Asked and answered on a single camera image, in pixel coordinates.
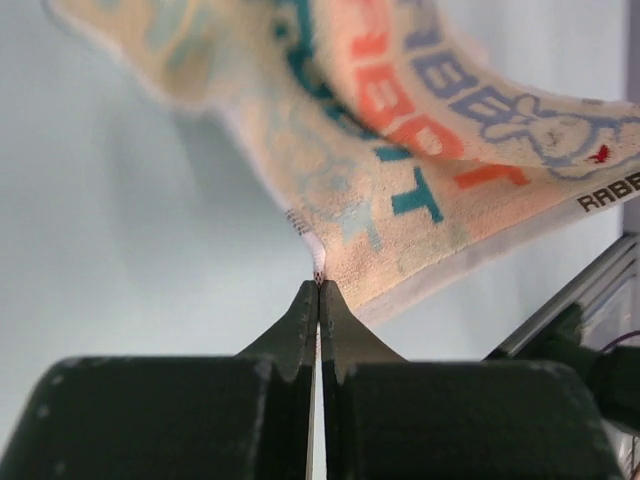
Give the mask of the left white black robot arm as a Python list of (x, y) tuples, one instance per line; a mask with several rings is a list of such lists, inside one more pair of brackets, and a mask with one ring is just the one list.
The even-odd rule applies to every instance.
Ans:
[(559, 332), (480, 362), (410, 362), (304, 282), (231, 357), (79, 357), (36, 384), (5, 479), (308, 479), (314, 381), (331, 479), (619, 479), (639, 351)]

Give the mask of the printed letters towel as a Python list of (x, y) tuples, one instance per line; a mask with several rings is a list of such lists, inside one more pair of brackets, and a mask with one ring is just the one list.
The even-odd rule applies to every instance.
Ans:
[(54, 1), (180, 110), (219, 117), (375, 324), (639, 193), (639, 109), (486, 69), (432, 1)]

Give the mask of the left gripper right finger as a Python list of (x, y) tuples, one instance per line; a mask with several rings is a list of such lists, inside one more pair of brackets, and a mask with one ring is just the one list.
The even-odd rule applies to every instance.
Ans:
[(411, 362), (319, 290), (331, 479), (619, 479), (595, 403), (549, 361)]

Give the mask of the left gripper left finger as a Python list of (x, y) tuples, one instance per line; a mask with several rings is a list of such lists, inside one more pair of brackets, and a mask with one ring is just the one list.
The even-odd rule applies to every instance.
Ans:
[(70, 357), (36, 383), (5, 479), (307, 479), (319, 292), (233, 356)]

